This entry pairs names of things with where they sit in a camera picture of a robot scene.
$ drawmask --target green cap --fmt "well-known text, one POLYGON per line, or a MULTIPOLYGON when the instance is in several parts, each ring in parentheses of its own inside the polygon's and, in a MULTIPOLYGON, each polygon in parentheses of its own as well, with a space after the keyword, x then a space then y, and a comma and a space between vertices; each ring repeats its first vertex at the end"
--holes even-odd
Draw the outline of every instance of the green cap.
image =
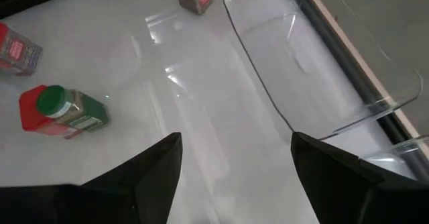
POLYGON ((39 113, 56 118, 67 112, 71 102, 72 96, 64 87, 52 85, 40 93, 36 108, 39 113))

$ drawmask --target white countertop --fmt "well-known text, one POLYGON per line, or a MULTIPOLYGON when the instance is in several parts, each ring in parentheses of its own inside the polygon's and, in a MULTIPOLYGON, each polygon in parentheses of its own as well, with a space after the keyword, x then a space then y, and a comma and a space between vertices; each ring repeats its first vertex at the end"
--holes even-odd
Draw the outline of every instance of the white countertop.
MULTIPOLYGON (((203 16, 177 0, 52 0, 4 22, 44 54, 33 76, 0 76, 0 186, 82 184, 180 131, 169 223, 317 223, 293 165, 292 132, 222 0, 203 16), (18 98, 40 84, 95 97, 112 124, 72 140, 24 132, 18 98)), ((389 144, 375 123, 327 141, 356 155, 389 144)))

